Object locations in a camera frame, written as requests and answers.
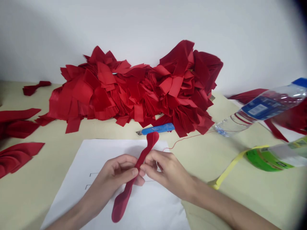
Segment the table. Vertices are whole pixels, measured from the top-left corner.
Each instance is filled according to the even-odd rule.
[[[48,99],[59,85],[42,87],[32,96],[24,96],[22,88],[32,83],[1,82],[0,98],[3,110],[42,109],[48,112]],[[214,105],[208,109],[214,121],[221,121],[238,107],[218,92]],[[131,121],[125,127],[107,121],[82,120],[79,132],[65,134],[66,122],[53,121],[39,127],[26,139],[9,138],[0,142],[0,150],[22,142],[45,142],[45,146],[26,165],[14,174],[0,179],[0,229],[39,229],[62,181],[84,139],[145,139],[136,131],[139,123]],[[170,147],[180,138],[176,132],[161,133]],[[254,124],[232,138],[209,133],[178,142],[172,152],[183,166],[204,181],[217,178],[241,151],[256,145],[276,145],[282,141],[260,124]],[[282,229],[293,229],[306,201],[307,168],[283,172],[265,172],[242,159],[221,185],[220,191]],[[192,230],[230,229],[212,213],[183,202]]]

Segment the plastic water bottle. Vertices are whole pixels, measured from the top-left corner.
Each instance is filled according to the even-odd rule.
[[[214,129],[225,137],[233,136],[253,123],[266,120],[291,109],[307,96],[307,78],[299,78],[288,86],[267,90],[244,105],[238,112],[215,124]]]
[[[268,172],[307,166],[307,136],[286,144],[248,150],[246,157],[254,166]]]

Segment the yellow tape strip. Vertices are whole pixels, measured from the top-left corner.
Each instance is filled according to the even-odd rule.
[[[253,147],[251,149],[260,149],[260,148],[266,148],[269,147],[269,145],[262,145],[262,146],[256,146]],[[228,165],[228,167],[224,170],[224,172],[215,180],[209,181],[207,184],[218,190],[222,184],[222,182],[226,179],[226,177],[229,175],[229,173],[231,172],[231,170],[234,168],[234,166],[238,163],[239,160],[241,160],[243,158],[243,156],[245,155],[245,153],[249,150],[243,151],[241,153],[239,153],[238,156],[235,157],[235,159],[233,159],[233,161],[230,163],[230,165]]]

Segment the red thread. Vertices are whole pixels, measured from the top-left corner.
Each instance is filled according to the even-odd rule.
[[[219,131],[219,130],[222,130],[222,129],[213,130],[213,131],[210,131],[210,132],[205,133],[205,134],[213,133],[213,132],[216,132],[216,131]],[[223,131],[225,131],[225,132],[238,132],[238,131],[229,131],[229,130],[223,130]],[[170,149],[170,150],[173,149],[173,148],[175,147],[175,145],[177,144],[177,142],[179,142],[179,141],[182,141],[182,140],[184,140],[184,139],[189,139],[189,138],[192,138],[192,137],[196,137],[196,136],[200,136],[200,135],[202,135],[202,134],[198,134],[198,135],[195,135],[195,136],[182,138],[182,139],[176,141],[172,148],[164,148],[164,149],[162,150],[162,152],[164,152],[165,149]]]

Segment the white wall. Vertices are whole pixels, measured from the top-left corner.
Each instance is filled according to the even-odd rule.
[[[63,83],[60,67],[96,45],[155,66],[188,39],[224,62],[225,95],[272,88],[307,76],[296,15],[283,0],[1,0],[0,79]]]

